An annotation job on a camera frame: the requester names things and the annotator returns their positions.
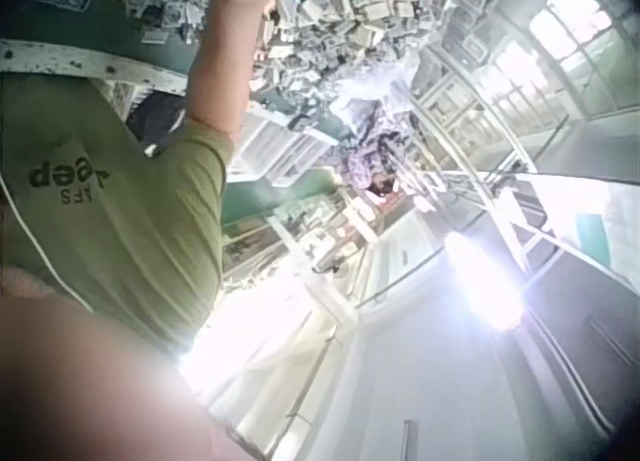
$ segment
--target metal beam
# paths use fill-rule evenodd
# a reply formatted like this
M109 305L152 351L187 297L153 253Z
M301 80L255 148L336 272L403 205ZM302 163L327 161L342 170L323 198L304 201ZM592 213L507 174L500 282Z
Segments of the metal beam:
M478 102L482 105L485 110L485 115L488 117L489 122L491 122L497 129L502 133L502 135L507 139L511 147L518 153L518 157L527 165L529 172L535 173L537 172L536 166L529 156L529 154L525 151L524 147L518 140L518 137L511 130L509 125L504 122L501 116L499 116L493 105L480 94L480 92L476 89L474 83L469 78L466 70L456 61L454 60L447 52L440 49L435 49L433 47L426 48L433 57L437 58L440 62L444 63L450 71L456 76L457 80L459 80L466 89L468 89L473 96L478 100Z
M522 249L511 222L502 215L502 212L496 205L491 192L487 189L484 181L480 179L478 172L471 164L471 161L469 161L469 158L462 151L460 146L458 146L458 144L451 139L449 134L437 123L437 121L432 118L430 113L422 108L420 102L411 95L408 90L402 90L401 88L398 89L400 92L404 92L405 97L407 97L413 105L413 112L418 120L433 133L444 150L449 154L449 156L451 156L451 159L453 159L460 169L462 169L469 177L469 180L478 193L478 196L480 196L480 199L484 203L487 211L496 223L498 230L502 234L502 237L504 238L509 251L511 251L514 260L520 269L528 272L529 262L527 261L526 254Z

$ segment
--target skin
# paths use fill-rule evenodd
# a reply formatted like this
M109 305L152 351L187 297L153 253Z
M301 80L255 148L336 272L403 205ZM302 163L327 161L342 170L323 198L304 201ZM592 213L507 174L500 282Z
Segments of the skin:
M187 116L229 135L238 130L268 2L211 1ZM26 273L3 267L1 279L0 457L15 448L23 459L43 461L252 459L133 333Z

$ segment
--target bright window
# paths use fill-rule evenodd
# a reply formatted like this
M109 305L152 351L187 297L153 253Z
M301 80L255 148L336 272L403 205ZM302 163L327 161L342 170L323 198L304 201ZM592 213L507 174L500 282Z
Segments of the bright window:
M611 18L596 0L549 0L547 6L562 23L544 10L533 18L529 28L556 59L564 59L578 48L571 36L585 44L611 26Z
M543 88L547 80L537 59L537 54L527 53L517 42L510 42L496 58L498 67L491 66L485 72L480 81L482 87L492 97L510 93L514 90L513 85L528 92L535 92L532 85Z

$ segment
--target shirt sleeve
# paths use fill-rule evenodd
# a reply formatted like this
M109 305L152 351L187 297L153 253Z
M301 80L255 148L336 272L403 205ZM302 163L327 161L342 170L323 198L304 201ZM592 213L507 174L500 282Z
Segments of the shirt sleeve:
M140 205L129 216L137 211L138 224L144 218L154 232L146 235L153 246L136 252L157 266L156 291L173 306L161 319L172 337L193 339L222 284L222 197L233 145L192 120L170 137L166 151L145 160L144 175L136 180Z

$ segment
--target metal pole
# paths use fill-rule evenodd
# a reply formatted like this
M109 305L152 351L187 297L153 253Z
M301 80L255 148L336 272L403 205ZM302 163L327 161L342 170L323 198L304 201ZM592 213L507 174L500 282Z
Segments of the metal pole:
M507 220L500 209L496 205L491 192L487 189L486 185L480 179L478 172L473 167L469 158L464 154L462 149L457 145L455 141L453 141L448 133L435 121L431 118L429 113L425 111L420 105L419 101L411 95L406 89L398 88L400 92L404 92L405 97L411 102L413 105L414 114L417 116L418 120L425 125L425 127L435 135L436 139L440 142L444 150L451 156L451 159L455 161L455 163L460 167L462 171L469 177L471 184L475 188L478 196L486 206L489 215L493 218L493 221L496 223L498 230L502 234L504 241L511 251L511 254L520 267L522 271L529 271L529 262L527 261L526 255L522 249L522 245L516 236L515 231L513 230L513 225Z
M282 440L291 429L291 426L293 426L293 422L295 421L296 416L298 416L298 412L302 407L302 403L304 403L304 400L306 399L307 394L309 394L309 391L311 390L311 386L313 385L313 382L315 381L316 376L320 371L320 367L322 366L324 358L327 357L327 353L329 352L329 348L331 347L331 342L334 339L336 339L336 330L337 330L337 327L333 329L333 333L331 333L331 335L325 340L324 346L320 350L320 353L318 354L318 357L316 358L315 363L313 363L313 366L311 367L311 371L309 371L309 374L307 376L307 379L304 382L304 385L302 386L302 390L300 391L300 394L298 394L298 397L296 398L296 400L293 403L293 406L291 407L291 412L287 415L287 418L288 418L287 424L285 425L284 429L280 432L278 437L273 442L273 445L267 452L267 459L273 459L273 455L276 453L278 447L280 446L280 443L282 443Z
M485 115L488 116L489 121L493 121L493 125L502 133L502 135L509 141L511 147L518 153L518 157L527 165L529 168L529 172L536 173L536 166L529 156L529 154L525 151L522 144L518 140L515 133L511 130L511 128L502 120L500 116L498 116L493 108L493 106L485 100L476 87L473 85L471 80L468 78L468 75L465 74L464 68L458 65L458 63L448 55L448 53L443 50L435 50L432 47L427 47L429 52L440 60L442 63L445 63L447 67L451 70L451 72L457 77L457 79L467 88L474 97L478 100L478 102L482 105L485 110Z

